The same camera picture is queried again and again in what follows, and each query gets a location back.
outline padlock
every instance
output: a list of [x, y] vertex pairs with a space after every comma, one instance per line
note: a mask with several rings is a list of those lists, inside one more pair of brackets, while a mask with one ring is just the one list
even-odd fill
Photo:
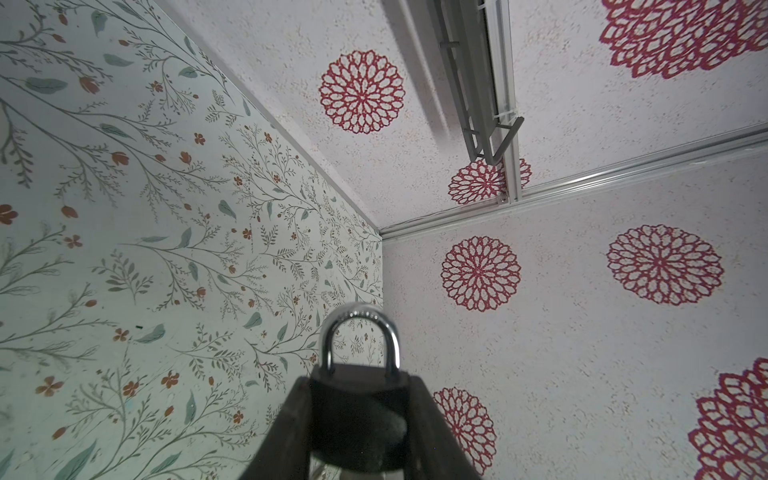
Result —
[[[333, 337], [347, 320], [373, 321], [384, 333], [385, 367], [336, 364]], [[408, 451], [409, 376], [400, 371], [397, 329], [367, 303], [333, 310], [320, 330], [320, 365], [310, 377], [313, 454], [356, 472], [403, 468]]]

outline padlock shackle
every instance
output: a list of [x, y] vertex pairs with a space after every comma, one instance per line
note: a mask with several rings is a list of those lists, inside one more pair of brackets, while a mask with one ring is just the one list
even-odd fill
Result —
[[364, 318], [373, 321], [384, 334], [386, 358], [384, 368], [387, 375], [395, 375], [400, 371], [400, 338], [397, 327], [384, 311], [370, 303], [347, 303], [333, 310], [320, 329], [320, 368], [333, 372], [333, 334], [347, 320]]

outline ceiling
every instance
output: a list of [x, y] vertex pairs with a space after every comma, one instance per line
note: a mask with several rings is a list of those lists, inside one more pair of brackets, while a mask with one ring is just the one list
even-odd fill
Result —
[[[768, 121], [766, 2], [509, 5], [515, 96], [525, 116], [518, 143], [529, 185]], [[377, 227], [476, 200], [467, 188], [478, 179], [503, 183], [492, 172], [465, 169], [469, 159], [424, 2], [161, 6]], [[350, 92], [363, 92], [366, 101]], [[369, 113], [355, 115], [356, 108]]]

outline ceiling track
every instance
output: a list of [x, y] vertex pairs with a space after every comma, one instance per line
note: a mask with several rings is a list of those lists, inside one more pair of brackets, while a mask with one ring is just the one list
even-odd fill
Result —
[[534, 185], [525, 188], [521, 198], [517, 200], [510, 201], [505, 195], [483, 200], [385, 227], [380, 233], [384, 240], [434, 233], [467, 223], [488, 221], [522, 209], [610, 190], [624, 184], [761, 153], [768, 154], [768, 122], [632, 158], [583, 174]]

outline orange flower print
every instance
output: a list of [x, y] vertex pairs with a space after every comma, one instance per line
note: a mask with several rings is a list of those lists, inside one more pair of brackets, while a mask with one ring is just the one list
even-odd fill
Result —
[[13, 223], [13, 219], [16, 217], [18, 217], [18, 212], [14, 212], [10, 205], [0, 205], [0, 223], [4, 225], [10, 225]]
[[179, 374], [171, 375], [171, 370], [168, 370], [168, 376], [163, 377], [163, 379], [160, 381], [161, 385], [165, 385], [166, 388], [170, 388], [177, 383], [179, 383]]
[[80, 86], [89, 94], [96, 95], [99, 91], [98, 83], [91, 77], [80, 77]]
[[112, 154], [112, 161], [115, 165], [128, 165], [128, 156], [125, 152], [116, 151]]
[[136, 390], [139, 390], [139, 385], [138, 380], [136, 380], [136, 382], [128, 382], [128, 384], [123, 387], [123, 396], [135, 396]]
[[128, 335], [128, 330], [117, 329], [114, 332], [117, 333], [117, 335], [112, 337], [113, 342], [117, 342], [118, 340], [124, 342], [126, 340], [125, 337]]
[[[2, 215], [2, 208], [4, 206], [5, 205], [0, 205], [0, 216]], [[64, 206], [64, 207], [61, 208], [61, 212], [67, 218], [77, 218], [78, 217], [78, 212], [74, 208], [72, 208], [72, 207]]]
[[64, 237], [64, 242], [66, 242], [67, 247], [69, 248], [82, 247], [83, 244], [80, 243], [79, 240], [80, 240], [80, 235], [72, 235], [72, 238]]
[[56, 390], [60, 389], [64, 385], [64, 382], [53, 383], [54, 380], [56, 379], [53, 378], [53, 376], [45, 377], [45, 385], [41, 385], [36, 388], [35, 393], [45, 392], [45, 396], [53, 396], [53, 394], [56, 393]]

